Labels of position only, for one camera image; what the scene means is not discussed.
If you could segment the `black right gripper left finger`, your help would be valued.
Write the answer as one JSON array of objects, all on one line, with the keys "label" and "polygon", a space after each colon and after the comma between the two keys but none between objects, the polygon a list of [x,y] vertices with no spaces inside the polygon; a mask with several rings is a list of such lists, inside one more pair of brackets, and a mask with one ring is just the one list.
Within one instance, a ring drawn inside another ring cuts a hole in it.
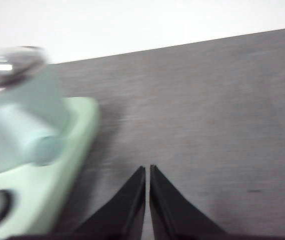
[{"label": "black right gripper left finger", "polygon": [[146,169],[130,176],[116,194],[75,229],[71,240],[140,240],[145,214]]}]

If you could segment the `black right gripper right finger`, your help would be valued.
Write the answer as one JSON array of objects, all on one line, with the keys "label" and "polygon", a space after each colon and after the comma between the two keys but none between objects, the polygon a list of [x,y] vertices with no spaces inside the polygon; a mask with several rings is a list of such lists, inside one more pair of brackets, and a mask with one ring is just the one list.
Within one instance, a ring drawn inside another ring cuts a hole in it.
[{"label": "black right gripper right finger", "polygon": [[218,240],[229,235],[192,205],[156,165],[150,166],[149,206],[156,240]]}]

